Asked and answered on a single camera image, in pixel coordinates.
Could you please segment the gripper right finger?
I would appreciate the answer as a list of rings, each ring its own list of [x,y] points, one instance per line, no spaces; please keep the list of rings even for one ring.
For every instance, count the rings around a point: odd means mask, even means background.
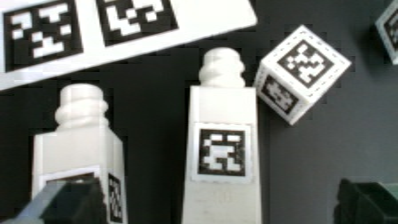
[[[334,224],[398,224],[398,183],[341,180]]]

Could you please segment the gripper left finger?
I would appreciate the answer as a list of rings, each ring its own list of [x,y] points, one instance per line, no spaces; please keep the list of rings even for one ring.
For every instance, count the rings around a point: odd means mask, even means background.
[[[108,224],[99,180],[51,181],[11,224]]]

